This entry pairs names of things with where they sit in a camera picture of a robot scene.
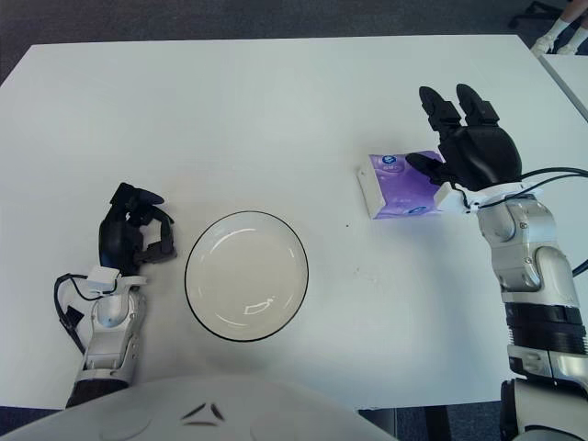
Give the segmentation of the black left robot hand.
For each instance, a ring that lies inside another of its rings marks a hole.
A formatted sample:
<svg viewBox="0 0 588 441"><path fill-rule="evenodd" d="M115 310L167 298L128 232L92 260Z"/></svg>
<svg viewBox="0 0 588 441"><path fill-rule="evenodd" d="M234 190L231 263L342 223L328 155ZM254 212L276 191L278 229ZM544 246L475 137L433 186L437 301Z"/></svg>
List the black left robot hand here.
<svg viewBox="0 0 588 441"><path fill-rule="evenodd" d="M144 264L176 258L174 220L160 206L164 199L127 183L119 184L98 232L100 265L115 268L124 277L137 276ZM142 227L160 223L160 240L146 245Z"/></svg>

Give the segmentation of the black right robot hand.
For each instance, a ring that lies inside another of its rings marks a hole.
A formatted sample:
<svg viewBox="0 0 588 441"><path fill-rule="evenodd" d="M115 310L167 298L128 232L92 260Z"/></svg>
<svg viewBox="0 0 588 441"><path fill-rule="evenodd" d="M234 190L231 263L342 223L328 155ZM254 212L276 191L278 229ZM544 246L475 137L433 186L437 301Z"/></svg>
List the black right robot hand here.
<svg viewBox="0 0 588 441"><path fill-rule="evenodd" d="M428 122L439 134L438 150L443 159L410 153L406 161L439 186L449 182L477 192L518 182L521 158L510 135L499 126L492 104L464 84L457 85L457 96L464 117L433 88L419 88Z"/></svg>

